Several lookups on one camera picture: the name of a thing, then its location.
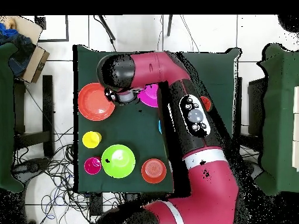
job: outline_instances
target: dark green tablecloth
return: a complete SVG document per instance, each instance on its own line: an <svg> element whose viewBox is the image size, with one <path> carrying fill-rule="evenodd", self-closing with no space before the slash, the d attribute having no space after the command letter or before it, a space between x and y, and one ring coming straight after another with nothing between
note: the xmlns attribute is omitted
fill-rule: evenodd
<svg viewBox="0 0 299 224"><path fill-rule="evenodd" d="M24 186L11 175L15 112L13 110L13 73L8 59L18 49L12 43L0 45L0 188L13 193L23 191Z"/></svg>
<svg viewBox="0 0 299 224"><path fill-rule="evenodd" d="M267 91L263 99L264 172L256 179L267 195L281 191L299 193L299 172L292 167L294 129L294 87L299 86L299 52L284 51L278 44L265 49L260 64L267 75Z"/></svg>
<svg viewBox="0 0 299 224"><path fill-rule="evenodd" d="M78 90L97 82L96 66L105 55L114 52L96 52L78 45ZM232 131L232 104L234 82L237 77L235 59L239 49L225 54L184 53L199 73L218 109L228 131ZM102 134L102 141L95 149L83 146L82 137L87 131ZM102 169L96 175L84 170L84 162L91 156L100 156L113 144L128 146L135 154L136 166L126 178L109 177ZM165 179L159 184L149 184L141 176L142 164L150 158L161 159L167 167ZM172 192L173 183L165 155L162 135L158 130L158 110L142 103L115 108L113 114L103 121L90 121L78 113L78 191L79 192Z"/></svg>

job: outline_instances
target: floor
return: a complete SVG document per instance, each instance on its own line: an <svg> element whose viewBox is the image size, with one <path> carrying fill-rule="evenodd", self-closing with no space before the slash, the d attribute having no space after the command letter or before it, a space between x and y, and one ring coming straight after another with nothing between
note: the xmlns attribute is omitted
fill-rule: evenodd
<svg viewBox="0 0 299 224"><path fill-rule="evenodd" d="M33 20L33 16L24 16ZM124 15L106 16L106 22L116 37L117 51L192 51L192 40L179 15L173 16L171 35L167 37L168 15L164 16L164 40L162 41L161 15ZM268 43L282 43L289 50L299 49L299 38L284 31L275 15L185 15L185 21L199 51L224 53L229 48L238 47L242 55L238 63L238 74L243 77L242 90L242 133L247 133L248 96L247 85L250 81L264 77L256 65L262 59L262 50ZM47 29L40 40L65 39L65 16L46 16ZM113 51L108 35L93 16L68 16L69 41L42 42L38 46L50 53L42 75L52 75L54 84L54 119L56 138L73 127L73 71L72 45L82 44L98 51ZM27 84L36 103L42 108L42 75L37 83ZM26 132L42 130L42 113L26 92L25 103ZM73 142L73 129L61 138L63 145ZM62 152L55 156L62 159ZM43 146L31 146L25 159L43 157ZM45 214L47 200L45 195L53 194L55 185L45 174L34 178L26 193L26 212L28 219L39 223ZM105 193L109 199L113 194ZM111 204L105 204L107 211ZM43 224L57 224L67 205L60 202L53 206L51 214L55 219L46 219ZM71 209L60 224L88 224L81 213Z"/></svg>

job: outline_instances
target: lime green plate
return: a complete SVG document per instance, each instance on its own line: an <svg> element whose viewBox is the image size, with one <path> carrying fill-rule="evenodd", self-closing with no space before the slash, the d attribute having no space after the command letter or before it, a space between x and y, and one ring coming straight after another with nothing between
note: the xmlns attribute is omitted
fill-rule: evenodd
<svg viewBox="0 0 299 224"><path fill-rule="evenodd" d="M105 173L116 179L127 177L135 168L132 150L121 144L108 147L102 155L101 162Z"/></svg>

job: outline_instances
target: magenta cup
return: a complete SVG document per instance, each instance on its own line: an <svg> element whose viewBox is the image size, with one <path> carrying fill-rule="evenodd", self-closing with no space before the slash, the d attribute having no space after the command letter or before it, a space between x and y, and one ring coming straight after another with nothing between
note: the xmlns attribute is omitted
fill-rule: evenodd
<svg viewBox="0 0 299 224"><path fill-rule="evenodd" d="M138 98L150 107L158 107L157 91L158 84L147 85L145 90L138 94Z"/></svg>
<svg viewBox="0 0 299 224"><path fill-rule="evenodd" d="M100 172L101 168L102 165L100 164L99 157L90 157L84 163L84 169L90 175L97 174L98 172Z"/></svg>

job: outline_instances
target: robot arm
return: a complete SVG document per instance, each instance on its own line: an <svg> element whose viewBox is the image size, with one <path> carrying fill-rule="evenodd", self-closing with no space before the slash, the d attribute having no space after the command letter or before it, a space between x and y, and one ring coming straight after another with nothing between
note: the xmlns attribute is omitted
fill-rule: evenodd
<svg viewBox="0 0 299 224"><path fill-rule="evenodd" d="M232 224L238 187L213 121L218 113L196 71L187 70L178 56L169 52L110 55L99 62L98 79L106 87L106 97L119 104L134 100L146 85L159 83L165 147L173 173L185 164L191 195L144 208L159 224Z"/></svg>

